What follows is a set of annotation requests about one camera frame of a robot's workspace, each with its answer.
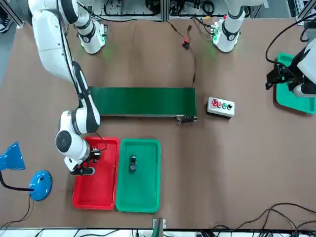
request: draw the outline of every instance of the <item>emergency stop button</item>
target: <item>emergency stop button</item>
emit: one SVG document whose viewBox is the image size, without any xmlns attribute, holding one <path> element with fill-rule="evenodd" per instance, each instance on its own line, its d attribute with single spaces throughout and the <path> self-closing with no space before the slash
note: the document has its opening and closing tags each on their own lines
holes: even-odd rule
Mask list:
<svg viewBox="0 0 316 237">
<path fill-rule="evenodd" d="M 218 100 L 217 99 L 213 99 L 212 100 L 212 105 L 213 106 L 217 106 L 218 105 Z"/>
</svg>

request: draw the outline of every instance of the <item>metal frame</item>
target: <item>metal frame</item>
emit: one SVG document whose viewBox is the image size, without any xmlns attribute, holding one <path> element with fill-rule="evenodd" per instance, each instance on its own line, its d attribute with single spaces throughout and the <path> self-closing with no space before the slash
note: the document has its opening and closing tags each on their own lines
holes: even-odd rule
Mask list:
<svg viewBox="0 0 316 237">
<path fill-rule="evenodd" d="M 5 12 L 12 17 L 14 22 L 17 24 L 18 28 L 22 28 L 24 21 L 22 21 L 18 15 L 10 7 L 9 3 L 6 0 L 0 0 L 0 6 L 5 10 Z"/>
<path fill-rule="evenodd" d="M 309 0 L 308 3 L 303 7 L 303 9 L 301 11 L 299 11 L 299 14 L 297 16 L 297 20 L 301 20 L 302 18 L 308 16 L 310 14 L 310 12 L 314 9 L 314 7 L 316 6 L 316 0 Z"/>
</svg>

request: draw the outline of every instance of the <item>table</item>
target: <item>table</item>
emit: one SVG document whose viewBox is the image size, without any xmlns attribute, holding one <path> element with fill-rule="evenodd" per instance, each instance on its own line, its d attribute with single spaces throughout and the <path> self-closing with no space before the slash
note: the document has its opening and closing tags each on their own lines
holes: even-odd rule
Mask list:
<svg viewBox="0 0 316 237">
<path fill-rule="evenodd" d="M 151 228 L 153 218 L 165 218 L 168 228 L 212 228 L 215 223 L 236 227 L 281 201 L 316 209 L 314 141 L 316 120 L 277 109 L 272 90 L 265 90 L 273 65 L 265 50 L 294 19 L 249 19 L 234 51 L 223 54 L 192 20 L 174 20 L 183 34 L 189 24 L 197 58 L 198 121 L 177 124 L 174 119 L 104 118 L 102 136 L 158 139 L 161 142 L 161 205 L 158 213 L 76 210 L 72 207 L 74 176 L 55 148 L 58 120 L 74 109 L 73 85 L 49 75 L 40 63 L 29 26 L 16 33 L 6 74 L 0 87 L 0 151 L 19 141 L 26 170 L 5 171 L 10 185 L 27 186 L 32 174 L 47 169 L 53 177 L 50 196 L 36 202 L 29 219 L 19 227 Z M 296 54 L 302 27 L 285 33 L 271 48 Z M 140 21 L 110 23 L 108 45 L 88 55 L 70 27 L 73 57 L 91 86 L 191 86 L 193 58 L 181 37 L 167 23 Z M 209 96 L 236 103 L 230 121 L 209 117 Z M 0 223 L 22 217 L 27 194 L 0 187 Z M 295 207 L 280 207 L 294 222 L 314 218 Z M 260 228 L 263 221 L 245 228 Z M 267 228 L 289 229 L 272 214 Z"/>
</svg>

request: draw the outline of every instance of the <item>white robotic arm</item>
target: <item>white robotic arm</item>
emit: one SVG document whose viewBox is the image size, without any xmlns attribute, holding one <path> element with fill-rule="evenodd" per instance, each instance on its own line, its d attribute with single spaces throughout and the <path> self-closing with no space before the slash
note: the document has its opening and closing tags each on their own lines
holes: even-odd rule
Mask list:
<svg viewBox="0 0 316 237">
<path fill-rule="evenodd" d="M 288 89 L 299 97 L 316 97 L 316 39 L 304 47 L 288 69 L 275 64 L 267 74 L 266 90 L 278 83 L 288 83 Z"/>
<path fill-rule="evenodd" d="M 212 27 L 213 44 L 222 52 L 230 52 L 237 44 L 240 35 L 240 27 L 245 18 L 243 6 L 257 6 L 263 4 L 264 0 L 225 0 L 228 6 L 226 18 L 220 19 Z"/>
<path fill-rule="evenodd" d="M 64 111 L 59 121 L 56 147 L 65 155 L 65 164 L 72 174 L 93 174 L 93 168 L 81 164 L 92 152 L 80 135 L 96 132 L 100 125 L 97 111 L 80 65 L 73 61 L 67 39 L 66 25 L 74 23 L 81 44 L 88 53 L 96 53 L 104 45 L 103 27 L 92 21 L 87 12 L 80 12 L 76 0 L 29 0 L 32 25 L 39 57 L 52 75 L 64 78 L 75 86 L 79 106 Z"/>
</svg>

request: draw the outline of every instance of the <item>green conveyor belt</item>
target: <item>green conveyor belt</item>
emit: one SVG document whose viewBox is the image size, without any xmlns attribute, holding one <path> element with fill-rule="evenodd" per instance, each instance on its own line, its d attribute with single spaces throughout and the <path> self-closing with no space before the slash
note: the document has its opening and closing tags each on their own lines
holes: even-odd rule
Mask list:
<svg viewBox="0 0 316 237">
<path fill-rule="evenodd" d="M 192 87 L 91 87 L 101 116 L 196 117 Z"/>
</svg>

